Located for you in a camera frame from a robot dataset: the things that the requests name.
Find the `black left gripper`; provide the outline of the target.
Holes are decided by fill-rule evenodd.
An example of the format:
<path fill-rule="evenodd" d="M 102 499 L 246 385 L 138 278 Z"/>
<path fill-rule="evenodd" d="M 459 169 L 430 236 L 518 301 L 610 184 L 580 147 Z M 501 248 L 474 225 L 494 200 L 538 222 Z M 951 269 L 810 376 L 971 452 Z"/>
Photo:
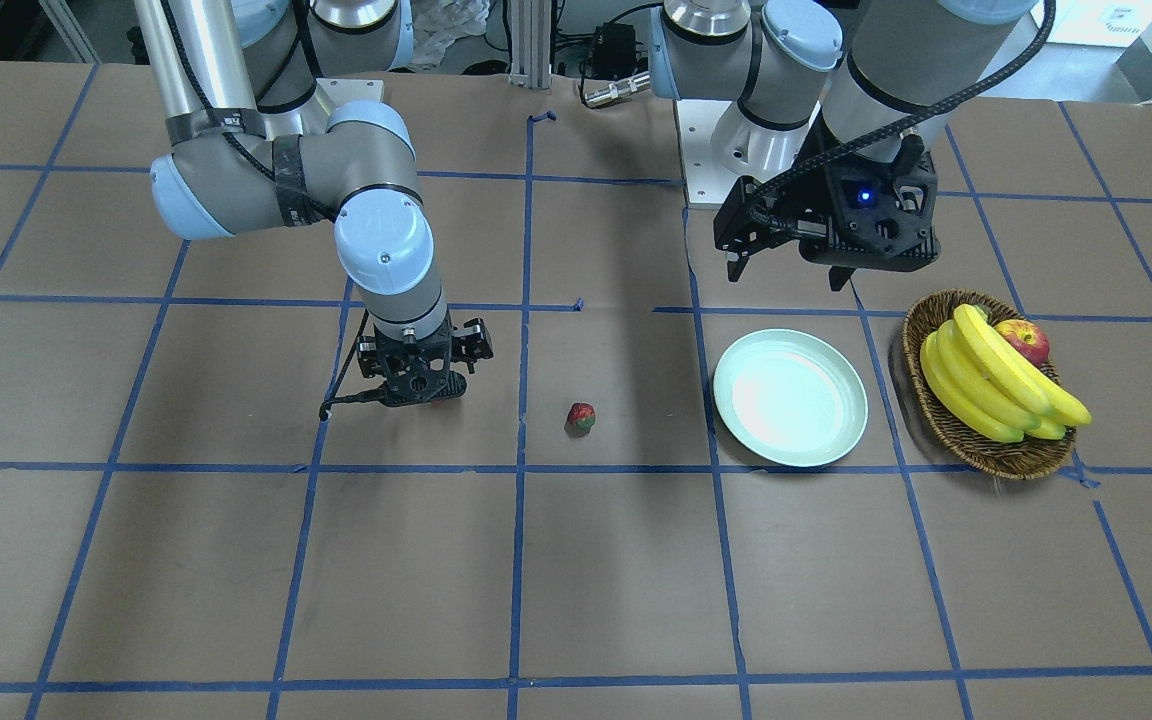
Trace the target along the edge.
<path fill-rule="evenodd" d="M 795 179 L 786 219 L 761 183 L 733 182 L 713 220 L 713 245 L 736 283 L 755 253 L 795 241 L 801 258 L 829 266 L 829 290 L 842 291 L 856 270 L 918 272 L 940 258 L 933 223 L 938 177 L 918 132 L 897 138 L 896 156 L 876 161 L 846 156 Z"/>

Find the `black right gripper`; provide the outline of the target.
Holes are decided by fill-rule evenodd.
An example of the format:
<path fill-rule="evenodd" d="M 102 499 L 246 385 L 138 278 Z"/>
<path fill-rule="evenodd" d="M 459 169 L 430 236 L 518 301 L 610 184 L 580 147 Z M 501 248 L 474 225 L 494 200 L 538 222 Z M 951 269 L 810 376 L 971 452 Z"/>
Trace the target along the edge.
<path fill-rule="evenodd" d="M 492 338 L 483 318 L 468 319 L 453 329 L 447 316 L 429 338 L 411 342 L 381 332 L 362 333 L 356 341 L 361 376 L 381 377 L 382 381 L 362 392 L 361 401 L 404 407 L 461 397 L 467 393 L 467 379 L 452 363 L 467 365 L 467 373 L 475 373 L 476 363 L 492 357 Z"/>

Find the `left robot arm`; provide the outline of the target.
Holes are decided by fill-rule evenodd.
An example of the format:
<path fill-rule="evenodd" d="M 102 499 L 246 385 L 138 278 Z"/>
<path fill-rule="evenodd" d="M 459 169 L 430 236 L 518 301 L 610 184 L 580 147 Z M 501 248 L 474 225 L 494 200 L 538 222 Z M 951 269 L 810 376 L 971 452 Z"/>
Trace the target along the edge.
<path fill-rule="evenodd" d="M 937 262 L 931 145 L 955 109 L 1032 60 L 993 59 L 1029 1 L 867 1 L 851 29 L 818 1 L 664 1 L 652 13 L 654 94 L 723 101 L 713 147 L 733 173 L 713 220 L 728 281 L 794 243 L 832 291 L 859 270 Z"/>

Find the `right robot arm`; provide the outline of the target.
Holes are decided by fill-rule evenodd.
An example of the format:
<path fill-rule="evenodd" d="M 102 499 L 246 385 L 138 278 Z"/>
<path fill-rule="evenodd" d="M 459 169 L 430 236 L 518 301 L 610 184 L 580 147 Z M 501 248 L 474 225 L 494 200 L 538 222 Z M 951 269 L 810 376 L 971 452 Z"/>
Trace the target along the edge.
<path fill-rule="evenodd" d="M 407 1 L 138 1 L 169 154 L 150 167 L 156 209 L 189 241 L 333 225 L 364 302 L 347 363 L 380 379 L 353 404 L 461 397 L 493 355 L 480 319 L 457 327 L 435 264 L 410 132 L 372 97 L 335 103 L 340 74 L 410 63 Z"/>

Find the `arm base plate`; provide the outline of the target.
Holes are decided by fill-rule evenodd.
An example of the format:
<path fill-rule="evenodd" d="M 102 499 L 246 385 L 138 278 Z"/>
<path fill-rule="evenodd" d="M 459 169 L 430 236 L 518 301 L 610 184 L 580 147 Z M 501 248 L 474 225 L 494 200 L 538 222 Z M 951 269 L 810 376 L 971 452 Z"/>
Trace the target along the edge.
<path fill-rule="evenodd" d="M 372 78 L 317 78 L 311 105 L 329 114 L 347 103 L 358 100 L 382 101 L 385 83 Z"/>
<path fill-rule="evenodd" d="M 785 131 L 756 124 L 733 101 L 685 99 L 675 109 L 687 205 L 717 210 L 736 179 L 765 182 L 791 167 L 820 104 L 803 126 Z"/>

